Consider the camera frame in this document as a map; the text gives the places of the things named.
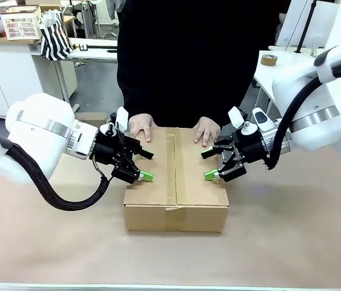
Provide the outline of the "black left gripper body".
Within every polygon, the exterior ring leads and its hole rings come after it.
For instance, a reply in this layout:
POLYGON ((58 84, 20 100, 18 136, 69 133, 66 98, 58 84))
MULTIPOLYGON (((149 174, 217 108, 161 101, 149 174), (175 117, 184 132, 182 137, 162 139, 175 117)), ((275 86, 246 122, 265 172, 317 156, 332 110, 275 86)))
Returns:
POLYGON ((125 156, 125 148, 128 136, 117 131, 114 136, 106 135, 98 131, 93 147, 93 165, 100 170, 98 163, 113 165, 115 168, 128 168, 125 156))

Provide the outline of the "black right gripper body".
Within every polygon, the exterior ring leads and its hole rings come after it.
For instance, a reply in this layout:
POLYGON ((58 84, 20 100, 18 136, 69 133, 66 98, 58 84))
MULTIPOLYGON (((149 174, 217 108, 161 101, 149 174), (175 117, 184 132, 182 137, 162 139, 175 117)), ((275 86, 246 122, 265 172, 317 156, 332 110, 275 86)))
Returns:
POLYGON ((243 135, 241 129, 233 133, 234 147, 243 163, 253 163, 268 158, 268 150, 259 129, 250 135, 243 135))

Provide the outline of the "brown cardboard box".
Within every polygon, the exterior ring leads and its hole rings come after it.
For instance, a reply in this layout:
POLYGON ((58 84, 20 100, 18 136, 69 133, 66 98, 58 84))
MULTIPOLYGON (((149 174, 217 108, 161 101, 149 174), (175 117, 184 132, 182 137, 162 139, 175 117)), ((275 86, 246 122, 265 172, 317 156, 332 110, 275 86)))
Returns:
POLYGON ((154 178, 126 188, 127 230, 223 231, 229 210, 224 183, 204 177, 206 172, 217 169, 220 159, 201 157, 203 148, 193 142, 194 130, 162 127, 152 130, 149 143, 143 135, 137 138, 154 156, 135 156, 135 164, 154 178))

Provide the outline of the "person's right hand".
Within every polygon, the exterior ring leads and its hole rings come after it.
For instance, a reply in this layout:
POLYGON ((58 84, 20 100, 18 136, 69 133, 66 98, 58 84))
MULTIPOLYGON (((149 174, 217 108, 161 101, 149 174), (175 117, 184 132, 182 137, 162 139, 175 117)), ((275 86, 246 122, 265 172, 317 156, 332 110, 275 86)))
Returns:
POLYGON ((134 115, 129 119, 130 135, 137 137, 142 132, 146 142, 151 141, 151 129, 156 128, 157 124, 154 122, 151 115, 142 113, 134 115))

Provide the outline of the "person's left hand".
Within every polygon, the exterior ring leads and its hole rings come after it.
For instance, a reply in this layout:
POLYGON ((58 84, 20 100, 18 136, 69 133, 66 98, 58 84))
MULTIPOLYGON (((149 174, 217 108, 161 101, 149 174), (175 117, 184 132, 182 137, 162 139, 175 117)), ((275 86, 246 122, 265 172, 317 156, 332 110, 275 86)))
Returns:
POLYGON ((194 142, 201 143, 203 147, 206 147, 210 139, 214 141, 218 137, 220 126, 212 119, 203 116, 193 130, 195 130, 194 142))

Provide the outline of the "white side desk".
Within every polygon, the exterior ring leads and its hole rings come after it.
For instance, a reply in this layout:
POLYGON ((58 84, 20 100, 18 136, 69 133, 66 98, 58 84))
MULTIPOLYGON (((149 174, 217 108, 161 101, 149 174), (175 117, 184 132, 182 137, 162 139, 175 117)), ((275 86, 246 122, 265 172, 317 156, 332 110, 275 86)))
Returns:
POLYGON ((269 46, 269 50, 259 52, 259 63, 257 65, 254 79, 259 84, 260 89, 254 107, 260 107, 272 120, 280 118, 281 115, 275 105, 275 97, 272 90, 273 80, 278 77, 286 67, 291 67, 305 59, 312 58, 310 49, 304 48, 301 53, 294 53, 295 48, 283 48, 269 46), (263 55, 274 55, 277 62, 274 66, 261 64, 263 55))

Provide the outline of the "brown tape roll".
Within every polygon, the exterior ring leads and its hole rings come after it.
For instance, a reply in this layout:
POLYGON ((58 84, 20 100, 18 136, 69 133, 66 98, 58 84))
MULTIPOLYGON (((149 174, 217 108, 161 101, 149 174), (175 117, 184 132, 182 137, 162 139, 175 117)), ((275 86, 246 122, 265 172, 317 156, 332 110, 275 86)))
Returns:
POLYGON ((261 56, 260 63, 265 66, 274 67, 277 64, 276 55, 264 54, 261 56))

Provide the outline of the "person in black sweater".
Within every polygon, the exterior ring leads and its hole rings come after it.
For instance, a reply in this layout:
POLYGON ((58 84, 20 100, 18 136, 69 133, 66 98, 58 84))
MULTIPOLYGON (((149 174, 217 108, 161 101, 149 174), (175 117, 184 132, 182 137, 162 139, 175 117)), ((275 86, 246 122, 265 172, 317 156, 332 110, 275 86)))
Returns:
POLYGON ((117 79, 130 116, 160 127, 219 126, 240 106, 284 0, 126 0, 117 79))

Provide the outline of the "white background table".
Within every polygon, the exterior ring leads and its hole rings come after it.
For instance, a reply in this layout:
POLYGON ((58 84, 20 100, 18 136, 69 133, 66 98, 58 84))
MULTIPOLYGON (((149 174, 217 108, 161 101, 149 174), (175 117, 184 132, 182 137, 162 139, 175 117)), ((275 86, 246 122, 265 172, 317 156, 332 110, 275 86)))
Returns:
MULTIPOLYGON (((112 45, 117 46, 118 41, 112 39, 82 39, 70 38, 72 44, 87 44, 87 45, 112 45)), ((117 63, 117 53, 109 53, 105 49, 89 49, 82 52, 79 49, 73 50, 68 56, 69 60, 83 59, 89 61, 117 63)))

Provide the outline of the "long black tripod pole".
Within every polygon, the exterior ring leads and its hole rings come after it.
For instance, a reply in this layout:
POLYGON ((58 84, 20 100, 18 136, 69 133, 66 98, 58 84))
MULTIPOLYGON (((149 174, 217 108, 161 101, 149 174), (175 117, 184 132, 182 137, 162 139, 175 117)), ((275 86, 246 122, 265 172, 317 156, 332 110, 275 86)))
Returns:
POLYGON ((79 49, 82 52, 86 52, 89 49, 105 49, 109 53, 117 53, 118 47, 112 45, 87 45, 87 44, 73 44, 74 49, 79 49))

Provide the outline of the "black white striped bag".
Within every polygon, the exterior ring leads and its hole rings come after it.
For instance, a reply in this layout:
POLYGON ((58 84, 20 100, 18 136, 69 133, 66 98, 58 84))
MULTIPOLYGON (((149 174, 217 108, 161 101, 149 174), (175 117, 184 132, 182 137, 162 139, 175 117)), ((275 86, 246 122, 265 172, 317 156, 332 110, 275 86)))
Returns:
POLYGON ((73 45, 63 28, 59 10, 43 12, 39 28, 41 31, 41 56, 49 61, 65 60, 73 51, 73 45))

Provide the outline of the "white board panel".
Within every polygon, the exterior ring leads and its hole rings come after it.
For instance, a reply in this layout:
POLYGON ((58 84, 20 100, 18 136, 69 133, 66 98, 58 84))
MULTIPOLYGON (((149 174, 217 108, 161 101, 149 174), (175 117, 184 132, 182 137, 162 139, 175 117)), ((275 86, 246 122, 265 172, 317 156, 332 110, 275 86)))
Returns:
MULTIPOLYGON (((288 48, 298 46, 312 1, 291 0, 276 40, 277 46, 288 48)), ((310 49, 326 46, 338 9, 339 5, 334 1, 317 0, 317 5, 302 47, 310 49)))

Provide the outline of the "black light stand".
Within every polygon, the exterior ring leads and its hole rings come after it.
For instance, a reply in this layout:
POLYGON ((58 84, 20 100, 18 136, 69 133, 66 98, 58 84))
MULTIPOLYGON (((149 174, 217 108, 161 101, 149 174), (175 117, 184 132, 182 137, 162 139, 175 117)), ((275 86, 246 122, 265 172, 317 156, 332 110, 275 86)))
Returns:
POLYGON ((295 53, 301 53, 301 49, 302 49, 302 46, 303 46, 303 43, 304 43, 307 31, 309 29, 310 22, 311 22, 311 19, 313 17, 313 13, 314 13, 316 5, 317 5, 317 0, 313 0, 312 3, 311 3, 311 6, 310 6, 310 11, 308 13, 308 17, 306 19, 306 23, 304 25, 304 28, 303 28, 303 31, 302 31, 302 34, 301 34, 298 46, 297 46, 296 50, 294 51, 295 53))

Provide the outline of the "white plastic basket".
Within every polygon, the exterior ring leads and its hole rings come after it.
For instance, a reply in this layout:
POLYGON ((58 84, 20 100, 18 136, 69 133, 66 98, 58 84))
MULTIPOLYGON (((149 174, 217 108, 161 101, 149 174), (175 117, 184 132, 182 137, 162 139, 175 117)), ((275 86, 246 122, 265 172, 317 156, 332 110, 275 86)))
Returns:
POLYGON ((17 5, 1 13, 1 20, 9 41, 39 40, 41 8, 38 5, 17 5))

